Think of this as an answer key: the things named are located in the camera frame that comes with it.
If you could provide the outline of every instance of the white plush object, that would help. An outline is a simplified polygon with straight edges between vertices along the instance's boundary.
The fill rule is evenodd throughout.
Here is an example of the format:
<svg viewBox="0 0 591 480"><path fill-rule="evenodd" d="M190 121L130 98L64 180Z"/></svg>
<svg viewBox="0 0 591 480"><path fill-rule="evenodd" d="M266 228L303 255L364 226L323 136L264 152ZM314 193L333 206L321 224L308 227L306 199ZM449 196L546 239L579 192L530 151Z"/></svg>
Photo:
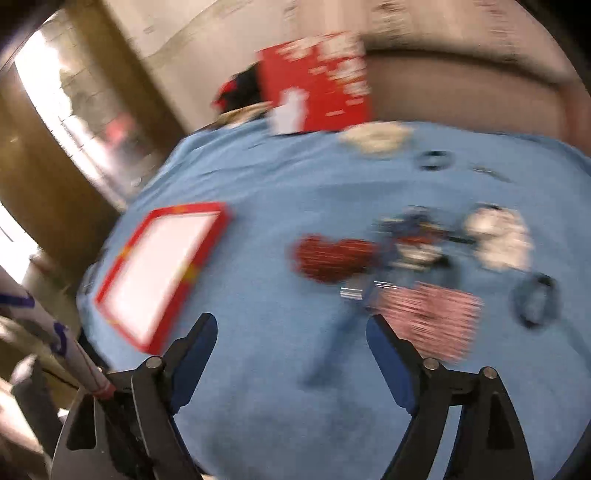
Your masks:
<svg viewBox="0 0 591 480"><path fill-rule="evenodd" d="M516 210L481 208L465 222L466 233L478 241L476 257L491 270L529 270L533 245Z"/></svg>
<svg viewBox="0 0 591 480"><path fill-rule="evenodd" d="M412 132L399 122L368 122L347 128L339 138L364 153L380 154L399 149Z"/></svg>

